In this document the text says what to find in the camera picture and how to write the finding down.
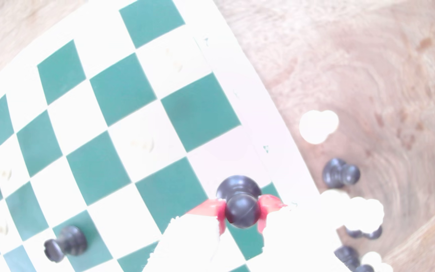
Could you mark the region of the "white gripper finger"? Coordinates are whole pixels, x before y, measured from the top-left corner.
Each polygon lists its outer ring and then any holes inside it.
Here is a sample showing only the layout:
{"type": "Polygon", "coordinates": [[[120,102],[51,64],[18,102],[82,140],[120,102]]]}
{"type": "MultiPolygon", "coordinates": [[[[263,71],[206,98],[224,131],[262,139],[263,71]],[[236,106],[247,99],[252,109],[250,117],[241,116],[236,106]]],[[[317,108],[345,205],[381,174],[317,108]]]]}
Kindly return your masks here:
{"type": "Polygon", "coordinates": [[[286,205],[262,195],[258,203],[263,256],[257,271],[349,271],[334,254],[336,231],[317,201],[286,205]]]}
{"type": "Polygon", "coordinates": [[[223,199],[208,199],[170,220],[144,271],[209,271],[225,232],[223,199]]]}

